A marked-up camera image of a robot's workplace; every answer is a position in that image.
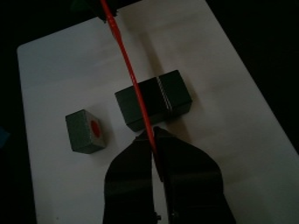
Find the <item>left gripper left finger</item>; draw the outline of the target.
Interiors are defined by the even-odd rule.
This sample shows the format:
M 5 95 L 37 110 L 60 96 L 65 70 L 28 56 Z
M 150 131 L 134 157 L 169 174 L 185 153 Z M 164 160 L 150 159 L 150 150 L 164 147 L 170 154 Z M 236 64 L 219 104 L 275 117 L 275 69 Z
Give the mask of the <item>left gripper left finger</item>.
M 152 150 L 145 132 L 106 169 L 102 224 L 156 224 Z

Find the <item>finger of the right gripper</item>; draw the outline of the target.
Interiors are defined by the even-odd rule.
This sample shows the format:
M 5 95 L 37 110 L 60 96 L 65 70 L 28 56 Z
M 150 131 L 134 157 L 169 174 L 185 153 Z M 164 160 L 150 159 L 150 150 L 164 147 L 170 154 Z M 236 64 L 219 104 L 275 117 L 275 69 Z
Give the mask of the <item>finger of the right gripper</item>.
M 76 12 L 92 11 L 101 20 L 105 20 L 105 12 L 100 0 L 72 0 L 69 9 Z
M 114 17 L 117 15 L 117 0 L 106 0 L 106 6 L 112 16 Z

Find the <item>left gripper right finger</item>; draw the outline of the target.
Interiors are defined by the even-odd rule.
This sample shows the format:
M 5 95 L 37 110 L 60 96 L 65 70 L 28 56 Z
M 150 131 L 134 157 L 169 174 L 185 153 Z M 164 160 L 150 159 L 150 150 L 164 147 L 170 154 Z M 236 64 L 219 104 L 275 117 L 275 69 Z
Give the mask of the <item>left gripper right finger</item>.
M 169 224 L 236 224 L 211 156 L 165 129 L 153 128 Z

